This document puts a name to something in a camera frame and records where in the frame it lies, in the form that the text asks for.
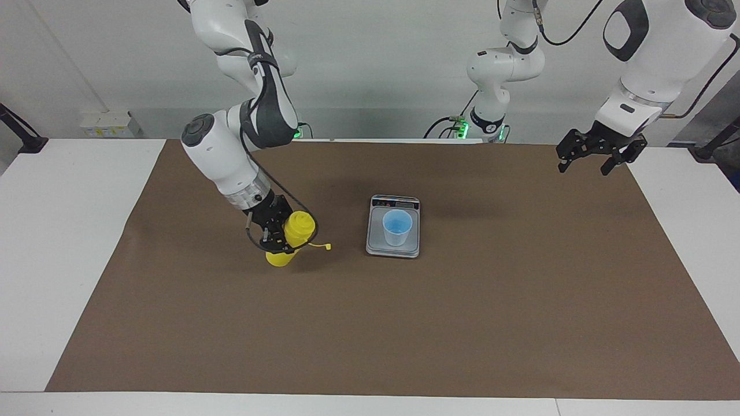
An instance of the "white robotic arm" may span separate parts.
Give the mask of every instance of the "white robotic arm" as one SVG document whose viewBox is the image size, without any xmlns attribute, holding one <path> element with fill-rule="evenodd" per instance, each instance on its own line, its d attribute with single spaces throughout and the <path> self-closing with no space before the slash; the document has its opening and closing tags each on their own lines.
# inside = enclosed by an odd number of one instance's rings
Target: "white robotic arm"
<svg viewBox="0 0 740 416">
<path fill-rule="evenodd" d="M 625 0 L 604 29 L 607 49 L 627 67 L 591 130 L 571 130 L 557 147 L 565 172 L 591 154 L 609 155 L 602 174 L 632 163 L 647 146 L 641 131 L 678 98 L 732 35 L 732 0 Z"/>
<path fill-rule="evenodd" d="M 538 3 L 542 9 L 547 1 Z M 503 84 L 536 78 L 545 68 L 545 54 L 537 46 L 539 28 L 531 0 L 507 0 L 500 29 L 508 45 L 482 50 L 468 61 L 468 77 L 479 90 L 470 124 L 483 138 L 498 136 L 503 125 L 510 99 Z"/>
<path fill-rule="evenodd" d="M 243 85 L 251 98 L 228 110 L 203 114 L 187 125 L 182 145 L 195 166 L 236 208 L 263 228 L 260 240 L 270 252 L 292 252 L 283 224 L 292 214 L 275 195 L 250 155 L 289 144 L 298 128 L 272 50 L 273 35 L 258 21 L 258 5 L 268 0 L 179 0 L 192 14 L 198 37 L 216 55 L 219 68 Z"/>
</svg>

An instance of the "translucent cup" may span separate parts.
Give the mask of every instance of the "translucent cup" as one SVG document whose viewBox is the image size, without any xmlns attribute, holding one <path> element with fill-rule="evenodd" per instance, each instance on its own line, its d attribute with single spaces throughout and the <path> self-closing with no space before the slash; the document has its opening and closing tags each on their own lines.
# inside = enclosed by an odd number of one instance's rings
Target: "translucent cup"
<svg viewBox="0 0 740 416">
<path fill-rule="evenodd" d="M 392 209 L 383 216 L 383 231 L 386 234 L 386 243 L 393 247 L 402 246 L 408 234 L 411 232 L 411 226 L 414 220 L 408 212 L 402 209 Z"/>
</svg>

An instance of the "brown table mat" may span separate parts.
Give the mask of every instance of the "brown table mat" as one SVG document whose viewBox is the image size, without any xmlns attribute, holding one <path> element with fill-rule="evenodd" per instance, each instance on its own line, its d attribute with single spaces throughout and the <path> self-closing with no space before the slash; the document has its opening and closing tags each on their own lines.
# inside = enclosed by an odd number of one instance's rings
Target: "brown table mat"
<svg viewBox="0 0 740 416">
<path fill-rule="evenodd" d="M 334 250 L 271 268 L 168 141 L 47 391 L 740 399 L 629 170 L 560 175 L 553 147 L 524 145 L 257 157 Z M 376 193 L 422 201 L 417 260 L 365 253 Z"/>
</svg>

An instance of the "yellow bottle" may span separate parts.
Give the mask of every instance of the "yellow bottle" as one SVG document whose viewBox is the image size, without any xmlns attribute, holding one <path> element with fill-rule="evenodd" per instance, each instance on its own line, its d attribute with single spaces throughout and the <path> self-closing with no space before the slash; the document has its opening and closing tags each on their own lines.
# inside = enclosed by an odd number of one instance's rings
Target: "yellow bottle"
<svg viewBox="0 0 740 416">
<path fill-rule="evenodd" d="M 314 221 L 311 215 L 303 211 L 293 212 L 293 214 L 290 216 L 290 218 L 288 218 L 288 221 L 286 221 L 285 225 L 283 226 L 285 239 L 290 247 L 298 247 L 304 245 L 309 240 L 309 238 L 311 238 L 311 235 L 313 235 L 315 230 L 316 221 Z M 267 258 L 267 262 L 270 263 L 272 266 L 285 267 L 288 265 L 288 263 L 290 263 L 291 260 L 293 260 L 293 257 L 295 257 L 298 251 L 300 250 L 297 250 L 296 252 L 293 252 L 291 254 L 265 253 L 265 257 Z"/>
</svg>

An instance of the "digital kitchen scale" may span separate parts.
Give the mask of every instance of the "digital kitchen scale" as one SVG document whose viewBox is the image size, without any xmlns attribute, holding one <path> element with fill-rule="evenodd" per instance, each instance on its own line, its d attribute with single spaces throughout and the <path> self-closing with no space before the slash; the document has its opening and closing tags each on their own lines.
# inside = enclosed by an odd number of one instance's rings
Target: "digital kitchen scale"
<svg viewBox="0 0 740 416">
<path fill-rule="evenodd" d="M 375 195 L 370 200 L 370 219 L 368 220 L 368 239 L 365 246 L 371 255 L 387 257 L 419 257 L 419 228 L 421 203 L 416 198 L 393 195 Z M 386 243 L 383 231 L 383 216 L 392 209 L 402 209 L 409 213 L 412 221 L 411 231 L 406 242 L 399 247 Z"/>
</svg>

